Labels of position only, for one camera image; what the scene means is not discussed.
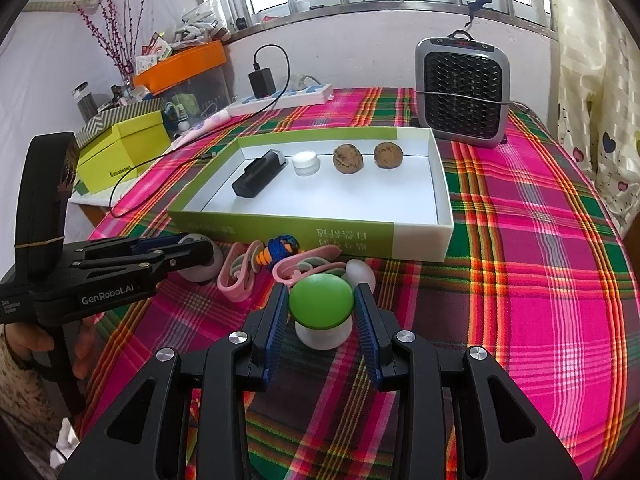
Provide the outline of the white round earbud case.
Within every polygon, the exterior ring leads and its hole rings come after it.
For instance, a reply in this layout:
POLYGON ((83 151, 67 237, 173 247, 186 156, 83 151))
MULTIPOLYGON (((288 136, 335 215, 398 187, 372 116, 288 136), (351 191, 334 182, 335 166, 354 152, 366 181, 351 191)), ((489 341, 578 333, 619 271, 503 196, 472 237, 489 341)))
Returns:
POLYGON ((199 264, 198 266, 189 266, 179 271, 179 274, 187 281, 191 283, 207 283, 211 280, 216 280, 222 266, 224 265, 224 253, 210 238, 198 233, 186 234, 179 244, 187 242, 200 242, 206 240, 206 242, 212 248, 212 256, 205 264, 199 264))

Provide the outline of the black rectangular device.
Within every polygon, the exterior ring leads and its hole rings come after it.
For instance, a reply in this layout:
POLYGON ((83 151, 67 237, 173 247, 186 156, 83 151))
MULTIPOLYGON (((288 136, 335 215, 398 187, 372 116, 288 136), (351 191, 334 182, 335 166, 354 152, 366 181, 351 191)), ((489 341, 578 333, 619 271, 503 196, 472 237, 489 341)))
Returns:
POLYGON ((254 159, 232 183, 236 196, 255 198, 284 169, 286 159, 277 150, 269 150, 254 159))

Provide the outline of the green white mushroom toy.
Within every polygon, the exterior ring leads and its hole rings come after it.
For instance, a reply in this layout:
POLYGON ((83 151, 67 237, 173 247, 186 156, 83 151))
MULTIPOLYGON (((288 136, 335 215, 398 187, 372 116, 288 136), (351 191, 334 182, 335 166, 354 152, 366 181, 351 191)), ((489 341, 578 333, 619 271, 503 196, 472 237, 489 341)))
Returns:
POLYGON ((307 276, 290 290, 288 310, 298 339, 308 348, 329 351, 344 344, 352 333, 354 292, 338 276, 307 276))

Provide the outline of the white lidded small jar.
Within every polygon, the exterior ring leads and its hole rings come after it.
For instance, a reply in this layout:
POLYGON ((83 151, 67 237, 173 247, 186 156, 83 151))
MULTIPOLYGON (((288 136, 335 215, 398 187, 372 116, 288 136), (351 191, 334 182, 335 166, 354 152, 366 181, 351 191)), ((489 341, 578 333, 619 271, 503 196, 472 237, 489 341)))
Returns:
POLYGON ((301 151, 292 156, 292 166, 299 177, 309 177, 320 169, 320 159, 314 151, 301 151))

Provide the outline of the brown walnut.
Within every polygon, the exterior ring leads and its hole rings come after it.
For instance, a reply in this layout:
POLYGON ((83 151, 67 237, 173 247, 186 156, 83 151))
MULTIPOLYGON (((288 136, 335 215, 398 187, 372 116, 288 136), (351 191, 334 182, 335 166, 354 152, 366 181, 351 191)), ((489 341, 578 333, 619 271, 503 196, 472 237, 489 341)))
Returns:
POLYGON ((395 169, 403 160, 404 151, 393 142, 382 142, 374 149, 374 161, 380 168, 395 169))
POLYGON ((333 165, 341 174, 356 174, 363 168, 363 157, 354 144, 344 143, 333 151, 333 165))

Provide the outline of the pink hair band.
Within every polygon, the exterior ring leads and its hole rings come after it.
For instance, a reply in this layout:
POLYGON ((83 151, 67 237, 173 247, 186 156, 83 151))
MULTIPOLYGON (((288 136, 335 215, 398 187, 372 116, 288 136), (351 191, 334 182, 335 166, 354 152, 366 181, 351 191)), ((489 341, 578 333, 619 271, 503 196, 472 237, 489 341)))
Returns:
POLYGON ((234 243, 217 276, 218 290, 232 302, 247 300, 253 291, 256 275, 262 270, 255 257, 265 248, 261 240, 250 244, 234 243))
POLYGON ((337 260, 341 253, 341 248, 334 245, 300 252, 276 263, 271 271, 272 277, 287 288, 314 274, 329 273, 341 278, 346 272, 346 263, 337 260))

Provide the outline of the yellow green box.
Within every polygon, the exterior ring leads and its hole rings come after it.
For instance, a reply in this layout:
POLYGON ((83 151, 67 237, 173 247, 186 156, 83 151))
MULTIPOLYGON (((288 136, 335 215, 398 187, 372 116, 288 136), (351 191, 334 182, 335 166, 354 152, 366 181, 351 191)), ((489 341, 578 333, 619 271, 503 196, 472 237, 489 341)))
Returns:
POLYGON ((80 150, 77 175, 89 193, 112 188, 120 177, 137 177, 142 162, 170 144, 159 110, 118 122, 80 150))

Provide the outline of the dark glass jar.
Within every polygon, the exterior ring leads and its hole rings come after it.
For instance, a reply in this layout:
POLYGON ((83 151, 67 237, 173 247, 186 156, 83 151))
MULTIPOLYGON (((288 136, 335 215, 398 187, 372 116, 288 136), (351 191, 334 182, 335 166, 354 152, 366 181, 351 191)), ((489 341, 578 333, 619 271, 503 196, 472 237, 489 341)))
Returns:
POLYGON ((72 91, 72 97, 85 122, 91 120, 98 114, 98 106, 90 89, 88 81, 84 81, 72 91))

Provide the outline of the plaid pink bedsheet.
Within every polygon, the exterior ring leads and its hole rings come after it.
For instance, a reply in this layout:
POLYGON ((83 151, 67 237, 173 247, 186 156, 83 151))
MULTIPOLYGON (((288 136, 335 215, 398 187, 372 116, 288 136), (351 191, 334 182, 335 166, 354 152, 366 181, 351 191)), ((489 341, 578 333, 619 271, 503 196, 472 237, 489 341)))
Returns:
MULTIPOLYGON (((231 125, 161 160, 91 238, 177 231, 176 195, 239 136, 314 127, 408 126, 409 89, 338 90, 328 104, 276 110, 231 125)), ((508 142, 437 141, 454 213, 442 264, 368 259, 378 305, 447 349, 481 344, 548 420, 584 479, 639 479, 639 285, 597 192, 533 118, 509 115, 508 142)), ((154 298, 107 313, 104 350, 88 385, 85 437, 152 351, 208 347, 237 330, 270 292, 261 273, 244 304, 215 284, 171 276, 154 298)), ((285 336, 276 380, 246 396, 250 463, 264 479, 388 479, 397 399, 369 382, 357 334, 334 352, 285 336)))

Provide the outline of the orange lidded storage bin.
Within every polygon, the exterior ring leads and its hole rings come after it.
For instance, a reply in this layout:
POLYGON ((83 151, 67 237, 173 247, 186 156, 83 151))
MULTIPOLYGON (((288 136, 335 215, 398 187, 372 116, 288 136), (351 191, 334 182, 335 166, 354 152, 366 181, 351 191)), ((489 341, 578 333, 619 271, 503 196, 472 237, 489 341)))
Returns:
POLYGON ((224 76, 227 63, 224 46, 218 40, 190 47, 134 77, 136 87, 171 103, 190 119, 204 119, 231 103, 224 76))

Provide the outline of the white egg shaped light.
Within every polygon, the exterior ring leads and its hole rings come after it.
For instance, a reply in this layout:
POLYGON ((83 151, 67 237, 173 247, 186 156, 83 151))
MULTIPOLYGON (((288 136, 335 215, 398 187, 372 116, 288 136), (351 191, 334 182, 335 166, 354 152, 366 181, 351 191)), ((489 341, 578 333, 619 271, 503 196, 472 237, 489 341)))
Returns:
POLYGON ((371 292, 375 291, 375 275, 370 266, 362 260, 352 259, 346 263, 344 279, 352 288, 367 284, 371 292))

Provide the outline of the white blue power strip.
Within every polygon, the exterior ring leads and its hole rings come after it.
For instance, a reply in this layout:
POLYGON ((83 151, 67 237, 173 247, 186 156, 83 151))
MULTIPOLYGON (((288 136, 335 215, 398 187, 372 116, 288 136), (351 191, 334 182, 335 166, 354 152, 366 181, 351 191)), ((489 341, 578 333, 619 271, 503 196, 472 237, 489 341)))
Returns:
POLYGON ((324 104, 333 99, 334 88, 332 84, 314 84, 302 90, 288 90, 283 96, 274 92, 272 96, 256 99, 254 96, 246 96, 227 106, 231 117, 255 114, 263 108, 295 108, 324 104))

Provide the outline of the green white shallow box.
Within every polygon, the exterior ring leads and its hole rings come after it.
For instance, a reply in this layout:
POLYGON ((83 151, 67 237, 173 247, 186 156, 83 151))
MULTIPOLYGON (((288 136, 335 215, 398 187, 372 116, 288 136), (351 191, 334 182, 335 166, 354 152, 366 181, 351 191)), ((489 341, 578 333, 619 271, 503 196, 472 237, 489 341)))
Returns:
POLYGON ((292 235, 301 248, 336 245, 351 256, 423 262, 445 260, 454 232, 442 158, 427 128, 354 127, 239 136, 219 152, 168 208, 183 232, 243 242, 292 235), (374 149, 393 142, 404 151, 395 169, 376 166, 374 149), (363 157, 356 174, 341 174, 333 151, 354 144, 363 157), (235 195, 232 183, 269 150, 284 169, 255 198, 235 195), (321 165, 299 177, 292 156, 317 153, 321 165))

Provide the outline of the grey black space heater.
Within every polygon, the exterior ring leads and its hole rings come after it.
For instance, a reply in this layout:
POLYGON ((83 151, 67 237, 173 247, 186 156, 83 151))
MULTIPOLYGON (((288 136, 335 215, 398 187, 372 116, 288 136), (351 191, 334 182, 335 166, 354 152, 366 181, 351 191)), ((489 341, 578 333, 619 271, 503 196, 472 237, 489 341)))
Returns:
POLYGON ((421 40, 416 61, 416 116, 439 139, 494 148, 506 137, 510 63, 492 44, 456 30, 421 40))

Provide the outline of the heart patterned curtain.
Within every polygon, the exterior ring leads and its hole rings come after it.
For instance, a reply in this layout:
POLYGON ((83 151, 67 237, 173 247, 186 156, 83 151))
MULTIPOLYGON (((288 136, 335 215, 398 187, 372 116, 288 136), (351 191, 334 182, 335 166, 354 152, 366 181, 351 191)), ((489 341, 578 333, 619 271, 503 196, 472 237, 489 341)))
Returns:
POLYGON ((608 0, 552 0, 558 139, 620 235, 639 215, 639 47, 608 0))

